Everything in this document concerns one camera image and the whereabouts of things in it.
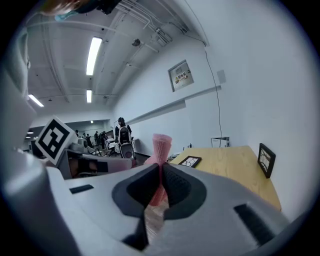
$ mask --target wooden table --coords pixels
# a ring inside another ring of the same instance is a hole
[[[263,174],[258,158],[249,146],[187,148],[170,163],[179,164],[187,156],[202,158],[195,167],[197,170],[230,178],[281,210],[274,185]]]

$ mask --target picture frame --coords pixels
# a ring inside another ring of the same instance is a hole
[[[276,154],[273,153],[266,145],[264,145],[263,143],[260,143],[258,164],[267,179],[269,179],[271,176],[272,170],[274,168],[275,160],[276,160]]]
[[[187,167],[191,167],[191,168],[195,168],[197,166],[197,164],[199,164],[199,162],[201,161],[201,157],[198,156],[192,156],[192,155],[188,155],[185,159],[183,159],[179,165],[181,166],[187,166]]]

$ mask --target black and white fiducial marker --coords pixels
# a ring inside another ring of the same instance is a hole
[[[53,116],[41,131],[35,145],[56,165],[63,150],[68,148],[71,143],[77,142],[78,138],[75,132],[59,118]]]

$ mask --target fluorescent light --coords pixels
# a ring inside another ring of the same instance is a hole
[[[92,101],[92,90],[86,90],[86,102],[91,103]]]
[[[29,98],[37,103],[40,107],[44,107],[44,105],[39,100],[37,100],[37,98],[33,94],[29,94]]]
[[[89,50],[88,62],[86,64],[86,74],[92,76],[94,74],[95,63],[102,39],[99,37],[92,38]]]

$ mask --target pink object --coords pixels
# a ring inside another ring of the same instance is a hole
[[[168,154],[171,148],[172,138],[164,134],[153,134],[153,155],[150,156],[144,163],[159,165],[160,185],[151,199],[149,205],[158,206],[162,200],[167,197],[165,188],[162,186],[162,165],[167,161]]]

